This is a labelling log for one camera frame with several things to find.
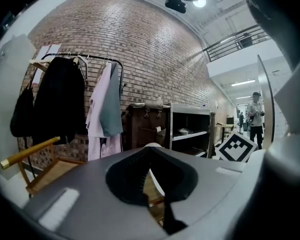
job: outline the person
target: person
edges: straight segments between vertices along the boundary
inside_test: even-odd
[[[262,134],[263,134],[263,128],[262,128],[262,119],[265,115],[265,112],[261,109],[261,104],[259,103],[260,99],[260,93],[254,92],[252,94],[252,102],[248,105],[247,108],[247,115],[251,120],[250,123],[250,140],[255,141],[256,136],[256,142],[258,144],[259,150],[262,149]]]
[[[240,116],[239,116],[239,133],[241,133],[241,128],[244,124],[244,113],[241,112]]]

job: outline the desk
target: desk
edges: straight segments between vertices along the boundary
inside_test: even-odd
[[[221,125],[215,125],[215,127],[222,128],[222,137],[221,137],[221,143],[224,143],[225,140],[225,128],[231,129],[234,127],[234,124],[221,124]]]

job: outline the fluorescent light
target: fluorescent light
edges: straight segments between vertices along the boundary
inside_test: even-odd
[[[244,98],[250,98],[252,96],[244,96],[244,97],[238,97],[237,99],[244,99]]]
[[[245,82],[237,82],[237,83],[231,84],[231,86],[240,86],[240,85],[250,84],[250,83],[253,83],[255,81],[256,80],[250,80],[250,81],[245,81]]]
[[[227,41],[227,40],[229,40],[231,38],[234,38],[234,36],[231,36],[231,37],[227,38],[226,40],[221,41],[220,44],[222,44],[223,42],[225,42],[225,41]]]
[[[193,4],[196,7],[204,7],[206,5],[207,1],[206,0],[198,0],[198,1],[193,1]]]

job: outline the black pants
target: black pants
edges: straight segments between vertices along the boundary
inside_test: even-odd
[[[258,143],[258,148],[259,150],[262,149],[262,133],[263,129],[262,126],[251,126],[250,127],[250,141],[255,141],[255,136],[256,136],[256,142]]]

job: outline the metal railing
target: metal railing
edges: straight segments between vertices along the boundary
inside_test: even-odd
[[[269,39],[270,37],[259,25],[254,25],[223,38],[203,51],[206,52],[209,61],[213,62],[226,55]]]

